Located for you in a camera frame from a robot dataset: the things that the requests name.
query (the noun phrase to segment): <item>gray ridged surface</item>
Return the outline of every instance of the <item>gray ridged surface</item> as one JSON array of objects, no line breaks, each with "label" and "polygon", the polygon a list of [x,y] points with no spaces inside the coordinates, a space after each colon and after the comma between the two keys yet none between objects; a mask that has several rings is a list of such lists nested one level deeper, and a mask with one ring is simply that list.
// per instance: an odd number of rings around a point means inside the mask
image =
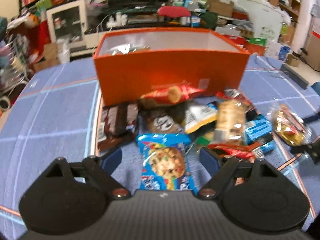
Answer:
[{"label": "gray ridged surface", "polygon": [[301,231],[282,235],[247,232],[229,222],[213,201],[190,191],[137,191],[126,201],[113,201],[104,216],[85,230],[65,236],[28,232],[20,240],[240,240],[310,239]]}]

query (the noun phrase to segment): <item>blue tablecloth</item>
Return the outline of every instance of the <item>blue tablecloth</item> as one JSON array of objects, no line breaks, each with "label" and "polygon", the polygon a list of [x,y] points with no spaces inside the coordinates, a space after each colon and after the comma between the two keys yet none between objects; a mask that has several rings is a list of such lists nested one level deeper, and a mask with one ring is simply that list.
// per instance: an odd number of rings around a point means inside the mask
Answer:
[{"label": "blue tablecloth", "polygon": [[[320,97],[311,89],[302,90],[279,73],[281,62],[251,56],[240,89],[266,114],[277,100],[287,104],[300,117],[319,109]],[[213,98],[198,99],[208,103]],[[26,228],[18,214],[19,199],[38,175],[59,156],[79,162],[94,154],[100,104],[99,83],[93,60],[83,59],[37,73],[15,103],[0,132],[0,231],[17,239]],[[311,125],[320,134],[320,121]],[[278,167],[292,156],[289,148],[275,137],[277,147],[266,159]],[[141,155],[135,144],[123,147],[122,163],[112,176],[132,192],[139,187]],[[198,187],[210,176],[198,161],[188,155],[192,176]],[[310,199],[311,212],[306,229],[320,211],[320,166],[306,159],[282,172]]]}]

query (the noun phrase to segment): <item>glass cabinet door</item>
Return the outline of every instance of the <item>glass cabinet door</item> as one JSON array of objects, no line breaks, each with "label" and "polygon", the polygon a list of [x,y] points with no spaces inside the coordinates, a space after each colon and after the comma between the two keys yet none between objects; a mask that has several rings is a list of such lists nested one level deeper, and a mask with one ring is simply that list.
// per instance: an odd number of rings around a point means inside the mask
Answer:
[{"label": "glass cabinet door", "polygon": [[82,41],[79,6],[52,14],[56,39],[69,38],[70,43]]}]

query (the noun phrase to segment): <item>wheel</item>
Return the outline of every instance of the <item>wheel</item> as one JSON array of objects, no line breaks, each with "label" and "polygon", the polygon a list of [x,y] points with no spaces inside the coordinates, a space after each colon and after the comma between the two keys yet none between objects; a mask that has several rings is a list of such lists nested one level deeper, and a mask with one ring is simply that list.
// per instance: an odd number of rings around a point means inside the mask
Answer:
[{"label": "wheel", "polygon": [[7,111],[11,107],[10,99],[7,96],[0,97],[0,110]]}]

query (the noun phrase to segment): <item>screw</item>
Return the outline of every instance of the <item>screw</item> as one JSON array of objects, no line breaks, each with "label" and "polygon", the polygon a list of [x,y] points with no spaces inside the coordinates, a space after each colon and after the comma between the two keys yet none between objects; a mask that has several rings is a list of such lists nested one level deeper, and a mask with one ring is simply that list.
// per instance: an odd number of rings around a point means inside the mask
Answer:
[{"label": "screw", "polygon": [[206,198],[211,198],[216,194],[212,188],[204,188],[200,191],[200,195]]},{"label": "screw", "polygon": [[112,191],[113,196],[115,197],[125,197],[129,192],[125,188],[116,188]]}]

